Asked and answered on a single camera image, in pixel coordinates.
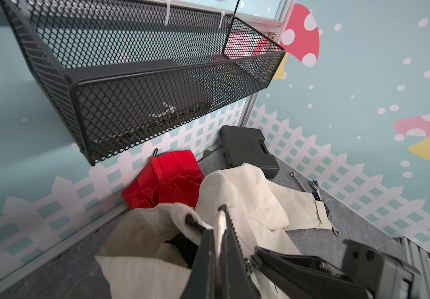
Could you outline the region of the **beige jacket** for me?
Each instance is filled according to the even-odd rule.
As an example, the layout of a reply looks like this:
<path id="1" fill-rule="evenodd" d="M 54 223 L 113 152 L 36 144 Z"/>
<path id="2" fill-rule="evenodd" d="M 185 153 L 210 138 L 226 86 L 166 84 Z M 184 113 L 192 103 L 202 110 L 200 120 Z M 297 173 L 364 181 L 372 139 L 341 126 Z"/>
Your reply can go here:
<path id="1" fill-rule="evenodd" d="M 191 266 L 171 240 L 181 235 L 200 245 L 203 233 L 186 222 L 191 216 L 203 229 L 213 230 L 221 249 L 225 221 L 218 213 L 227 205 L 241 250 L 249 258 L 256 247 L 281 254 L 299 250 L 290 230 L 318 229 L 313 201 L 303 192 L 269 181 L 251 164 L 212 172 L 201 183 L 195 208 L 160 204 L 134 209 L 112 231 L 95 255 L 115 299 L 178 299 Z"/>

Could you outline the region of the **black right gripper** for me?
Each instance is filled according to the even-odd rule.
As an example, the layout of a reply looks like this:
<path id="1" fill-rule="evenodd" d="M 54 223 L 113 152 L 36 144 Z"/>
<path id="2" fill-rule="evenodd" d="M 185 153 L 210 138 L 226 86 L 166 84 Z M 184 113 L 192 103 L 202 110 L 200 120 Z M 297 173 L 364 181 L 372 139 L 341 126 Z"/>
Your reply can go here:
<path id="1" fill-rule="evenodd" d="M 290 299 L 419 299 L 420 271 L 392 255 L 354 240 L 342 270 L 309 255 L 287 255 L 256 247 L 251 262 Z"/>

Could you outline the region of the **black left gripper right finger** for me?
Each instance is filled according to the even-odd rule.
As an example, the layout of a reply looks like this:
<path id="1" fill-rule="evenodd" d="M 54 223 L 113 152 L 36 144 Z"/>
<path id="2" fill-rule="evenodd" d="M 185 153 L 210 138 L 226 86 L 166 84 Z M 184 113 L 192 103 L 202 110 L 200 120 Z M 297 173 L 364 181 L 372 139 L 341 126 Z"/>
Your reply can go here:
<path id="1" fill-rule="evenodd" d="M 251 264 L 243 256 L 227 205 L 221 205 L 218 211 L 222 212 L 226 224 L 220 255 L 221 298 L 260 299 L 261 294 L 251 280 Z"/>

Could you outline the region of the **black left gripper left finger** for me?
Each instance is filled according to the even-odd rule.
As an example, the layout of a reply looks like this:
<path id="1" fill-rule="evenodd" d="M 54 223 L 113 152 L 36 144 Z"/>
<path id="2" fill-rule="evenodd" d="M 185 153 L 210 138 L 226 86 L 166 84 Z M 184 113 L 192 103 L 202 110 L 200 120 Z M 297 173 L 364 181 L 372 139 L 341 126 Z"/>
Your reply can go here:
<path id="1" fill-rule="evenodd" d="M 214 299 L 216 295 L 216 254 L 213 230 L 205 230 L 180 299 Z"/>

